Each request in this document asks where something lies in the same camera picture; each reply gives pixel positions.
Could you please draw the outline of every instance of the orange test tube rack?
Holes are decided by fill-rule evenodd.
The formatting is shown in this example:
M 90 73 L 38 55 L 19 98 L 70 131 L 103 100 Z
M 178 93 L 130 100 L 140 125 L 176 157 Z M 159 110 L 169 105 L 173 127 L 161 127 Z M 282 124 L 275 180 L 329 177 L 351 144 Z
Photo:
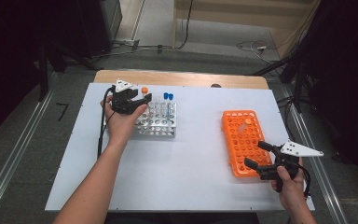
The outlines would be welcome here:
M 229 164 L 236 177 L 258 175 L 244 164 L 245 158 L 259 165 L 272 164 L 269 153 L 257 146 L 258 141 L 264 141 L 264 135 L 253 110 L 224 111 L 222 130 L 225 133 Z

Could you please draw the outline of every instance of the gray floor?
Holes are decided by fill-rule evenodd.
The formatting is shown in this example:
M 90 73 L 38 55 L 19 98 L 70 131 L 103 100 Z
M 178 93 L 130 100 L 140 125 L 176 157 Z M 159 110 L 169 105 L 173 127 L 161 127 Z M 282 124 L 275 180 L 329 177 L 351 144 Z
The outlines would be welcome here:
M 243 40 L 255 40 L 249 36 L 243 38 Z M 95 59 L 94 62 L 105 69 L 187 71 L 230 75 L 251 74 L 266 65 L 252 52 L 247 52 L 247 55 L 236 55 L 237 51 L 233 54 L 229 54 L 228 51 L 225 51 L 225 54 L 220 54 L 208 51 L 209 48 L 204 48 L 204 53 L 202 53 L 203 45 L 197 45 L 191 41 L 189 43 L 199 46 L 199 48 L 192 52 L 184 49 L 183 51 L 164 51 L 161 54 L 148 50 L 132 54 L 104 56 L 101 59 Z M 45 212 L 44 208 L 83 96 L 88 84 L 95 76 L 94 71 L 87 70 L 82 65 L 69 64 L 65 74 L 58 74 L 59 82 L 45 114 L 0 201 L 0 223 L 50 223 L 56 216 L 56 214 Z M 275 71 L 264 75 L 268 80 L 269 87 L 274 91 L 276 99 L 282 99 L 284 96 L 282 84 L 277 81 L 276 76 Z M 39 89 L 35 87 L 0 128 L 0 170 L 36 107 L 38 93 Z M 63 108 L 57 103 L 69 105 L 61 121 L 58 119 Z M 358 223 L 358 167 L 330 159 L 335 150 L 331 146 L 323 123 L 317 116 L 312 115 L 305 105 L 303 107 L 303 116 L 311 137 L 315 146 L 325 154 L 322 158 L 324 167 L 330 176 L 347 219 L 349 223 Z M 289 119 L 289 126 L 296 138 L 299 138 L 296 134 L 296 125 L 291 119 Z M 307 160 L 306 166 L 311 170 Z M 312 177 L 312 200 L 316 206 L 314 215 L 319 223 L 334 223 L 314 175 Z M 284 212 L 261 212 L 258 213 L 258 217 L 260 223 L 284 223 L 287 219 Z M 176 219 L 178 223 L 180 220 L 182 220 L 181 217 Z

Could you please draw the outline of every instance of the test tube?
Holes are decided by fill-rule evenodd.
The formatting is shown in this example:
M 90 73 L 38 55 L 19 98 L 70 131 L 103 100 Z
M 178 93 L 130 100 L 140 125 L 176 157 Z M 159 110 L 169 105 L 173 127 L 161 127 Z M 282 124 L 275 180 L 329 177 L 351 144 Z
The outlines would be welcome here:
M 159 101 L 159 98 L 160 98 L 160 96 L 157 96 L 156 97 L 156 102 L 155 102 L 155 113 L 156 113 L 156 116 L 160 116 L 160 114 L 161 114 L 161 111 L 160 111 L 160 109 L 161 109 L 161 105 L 159 104 L 160 103 L 160 101 Z
M 171 116 L 171 113 L 173 112 L 173 94 L 168 94 L 168 98 L 170 101 L 167 103 L 167 118 L 169 119 Z
M 163 97 L 164 97 L 164 101 L 161 103 L 161 115 L 165 116 L 167 114 L 167 105 L 168 105 L 168 93 L 164 92 Z

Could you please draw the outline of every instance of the hand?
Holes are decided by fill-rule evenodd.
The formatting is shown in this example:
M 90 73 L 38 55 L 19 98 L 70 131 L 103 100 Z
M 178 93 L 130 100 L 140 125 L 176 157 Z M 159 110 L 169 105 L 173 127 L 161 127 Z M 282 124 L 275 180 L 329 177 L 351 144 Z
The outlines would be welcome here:
M 298 173 L 294 179 L 292 179 L 284 166 L 277 168 L 278 175 L 280 176 L 283 187 L 280 193 L 280 200 L 283 207 L 289 212 L 293 213 L 299 208 L 307 206 L 304 198 L 304 174 L 301 169 L 298 169 Z M 271 181 L 273 189 L 277 188 L 277 181 Z
M 106 97 L 104 105 L 105 120 L 107 121 L 107 128 L 109 130 L 109 144 L 123 143 L 127 144 L 131 137 L 135 121 L 146 111 L 147 105 L 140 105 L 131 115 L 122 115 L 115 113 L 109 104 L 113 99 L 113 95 Z

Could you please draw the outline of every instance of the white tabletop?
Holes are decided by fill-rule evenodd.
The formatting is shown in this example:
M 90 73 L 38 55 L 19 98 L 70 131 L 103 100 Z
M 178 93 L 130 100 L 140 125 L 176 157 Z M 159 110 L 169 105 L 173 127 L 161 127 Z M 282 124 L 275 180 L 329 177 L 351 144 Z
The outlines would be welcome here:
M 46 205 L 59 211 L 96 162 L 100 101 L 109 84 L 91 83 Z M 278 193 L 259 177 L 237 178 L 228 164 L 221 118 L 225 110 L 254 110 L 266 141 L 288 139 L 272 91 L 147 86 L 154 99 L 167 91 L 177 103 L 175 138 L 133 136 L 119 165 L 109 210 L 283 210 Z M 311 210 L 314 206 L 308 200 Z

